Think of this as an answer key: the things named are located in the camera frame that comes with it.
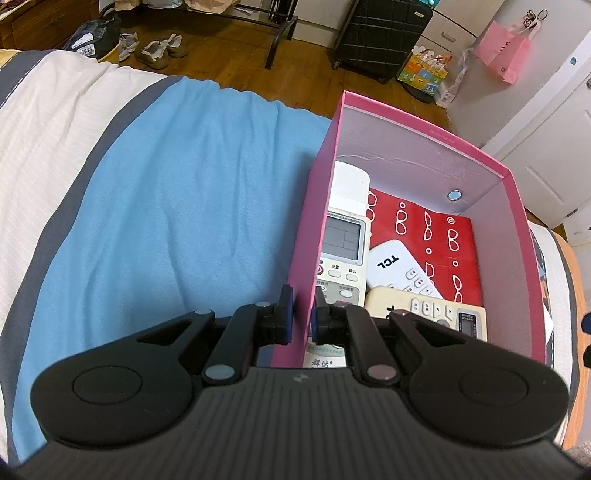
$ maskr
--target pink shopping bag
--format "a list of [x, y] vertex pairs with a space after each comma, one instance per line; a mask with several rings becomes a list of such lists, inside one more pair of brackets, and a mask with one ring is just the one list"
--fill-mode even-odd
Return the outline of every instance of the pink shopping bag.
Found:
[[526, 32], [517, 35], [501, 50], [489, 64], [489, 70], [497, 74], [504, 82], [514, 84], [523, 71], [530, 56], [531, 40], [540, 30], [541, 22], [535, 23]]
[[491, 26], [488, 27], [488, 30], [486, 30], [484, 37], [482, 37], [482, 40], [476, 47], [474, 53], [482, 60], [484, 65], [490, 65], [496, 56], [501, 53], [503, 48], [505, 48], [509, 42], [520, 33], [520, 31], [517, 30], [515, 32], [516, 33], [514, 33], [511, 27], [505, 28], [493, 21]]

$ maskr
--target sneaker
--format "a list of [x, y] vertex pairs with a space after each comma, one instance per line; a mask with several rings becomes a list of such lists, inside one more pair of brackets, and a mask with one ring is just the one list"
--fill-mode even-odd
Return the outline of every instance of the sneaker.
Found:
[[154, 70], [162, 70], [168, 66], [166, 46], [166, 42], [152, 40], [135, 51], [135, 58]]
[[163, 42], [166, 43], [168, 55], [170, 55], [174, 59], [180, 59], [189, 54], [185, 46], [181, 45], [182, 40], [183, 36], [177, 35], [176, 33], [170, 35], [170, 38], [163, 40]]
[[119, 61], [124, 61], [129, 57], [130, 53], [135, 52], [138, 45], [137, 33], [122, 33], [119, 35]]

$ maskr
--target red booklet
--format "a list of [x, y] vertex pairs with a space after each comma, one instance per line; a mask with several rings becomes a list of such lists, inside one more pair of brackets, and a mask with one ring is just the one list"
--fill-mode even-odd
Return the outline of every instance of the red booklet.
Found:
[[371, 189], [371, 192], [367, 213], [373, 219], [370, 257], [374, 247], [399, 240], [444, 299], [482, 306], [470, 219], [432, 212], [379, 190]]

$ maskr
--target beige remote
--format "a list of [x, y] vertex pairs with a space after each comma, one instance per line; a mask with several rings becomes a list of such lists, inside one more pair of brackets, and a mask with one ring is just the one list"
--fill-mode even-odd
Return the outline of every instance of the beige remote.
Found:
[[486, 341], [486, 312], [482, 307], [434, 299], [389, 287], [375, 287], [365, 297], [365, 309], [375, 318], [386, 318], [395, 309], [408, 310]]

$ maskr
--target black plastic bag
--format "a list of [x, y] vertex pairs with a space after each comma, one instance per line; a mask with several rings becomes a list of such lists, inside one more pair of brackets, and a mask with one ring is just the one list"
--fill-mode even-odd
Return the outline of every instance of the black plastic bag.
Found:
[[76, 30], [62, 50], [76, 51], [93, 59], [101, 59], [119, 44], [121, 20], [91, 20]]

